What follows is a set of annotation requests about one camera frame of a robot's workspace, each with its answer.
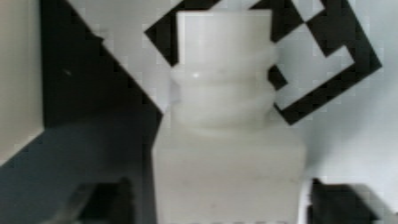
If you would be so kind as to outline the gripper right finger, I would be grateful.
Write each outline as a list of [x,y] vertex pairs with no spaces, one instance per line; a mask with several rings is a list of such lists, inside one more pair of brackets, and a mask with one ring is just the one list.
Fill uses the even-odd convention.
[[311,182],[306,224],[375,224],[380,220],[348,184]]

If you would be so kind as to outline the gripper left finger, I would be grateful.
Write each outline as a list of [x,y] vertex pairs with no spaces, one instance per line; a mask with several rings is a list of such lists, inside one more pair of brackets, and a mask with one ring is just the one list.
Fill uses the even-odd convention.
[[135,195],[128,178],[83,183],[59,213],[59,224],[135,224]]

